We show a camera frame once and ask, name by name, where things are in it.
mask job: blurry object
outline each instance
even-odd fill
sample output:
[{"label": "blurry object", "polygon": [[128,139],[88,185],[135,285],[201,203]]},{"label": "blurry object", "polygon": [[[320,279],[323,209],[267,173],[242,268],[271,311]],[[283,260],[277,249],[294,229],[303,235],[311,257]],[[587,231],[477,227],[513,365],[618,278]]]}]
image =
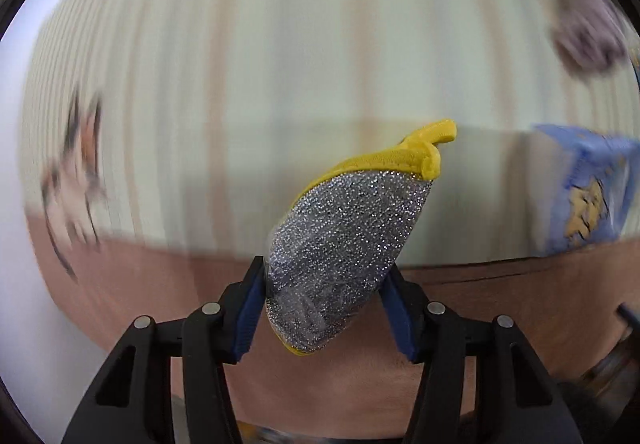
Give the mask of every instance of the blurry object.
[{"label": "blurry object", "polygon": [[625,334],[620,342],[579,381],[594,397],[602,398],[616,417],[633,394],[629,386],[638,382],[638,364],[632,359],[637,341]]},{"label": "blurry object", "polygon": [[267,314],[293,353],[321,348],[385,279],[440,175],[443,120],[398,146],[344,161],[311,183],[276,228]]},{"label": "blurry object", "polygon": [[80,117],[76,86],[60,157],[50,163],[42,179],[42,206],[51,245],[66,273],[74,279],[76,274],[60,249],[70,247],[73,240],[98,244],[91,204],[105,196],[98,174],[101,109],[100,94],[97,94],[87,113]]},{"label": "blurry object", "polygon": [[637,188],[640,142],[544,124],[531,135],[529,156],[537,254],[620,236]]},{"label": "blurry object", "polygon": [[277,431],[271,428],[256,428],[253,436],[247,438],[242,433],[242,441],[246,444],[298,444],[296,436],[291,433]]},{"label": "blurry object", "polygon": [[622,15],[611,0],[560,0],[556,41],[581,70],[603,72],[627,56]]}]

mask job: white wall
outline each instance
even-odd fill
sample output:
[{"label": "white wall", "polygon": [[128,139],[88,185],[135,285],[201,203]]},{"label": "white wall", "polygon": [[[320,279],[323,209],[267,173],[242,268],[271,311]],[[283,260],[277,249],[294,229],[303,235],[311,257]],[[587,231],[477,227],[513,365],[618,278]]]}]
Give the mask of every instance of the white wall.
[{"label": "white wall", "polygon": [[0,40],[0,374],[46,444],[62,440],[105,357],[53,304],[22,212],[22,86],[40,24],[58,1],[27,0]]}]

